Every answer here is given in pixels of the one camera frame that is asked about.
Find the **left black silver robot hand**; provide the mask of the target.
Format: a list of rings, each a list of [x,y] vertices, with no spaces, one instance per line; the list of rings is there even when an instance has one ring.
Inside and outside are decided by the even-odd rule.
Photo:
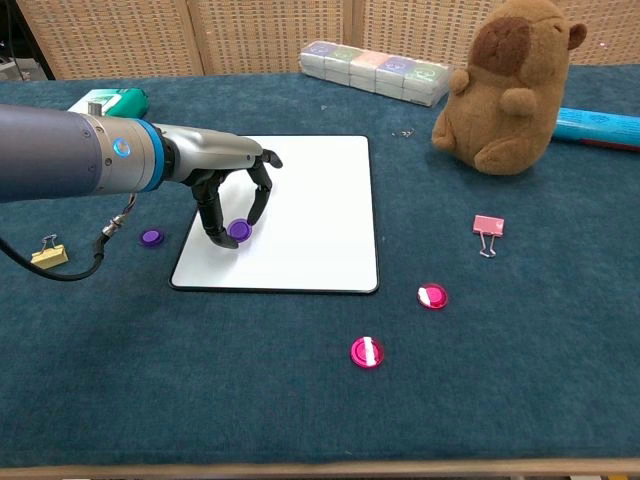
[[[238,241],[224,226],[219,187],[234,172],[249,175],[256,189],[246,221],[253,226],[271,194],[272,181],[266,166],[279,169],[281,159],[274,151],[245,136],[167,124],[161,124],[159,129],[173,155],[172,170],[166,179],[191,189],[209,239],[221,248],[236,249]]]

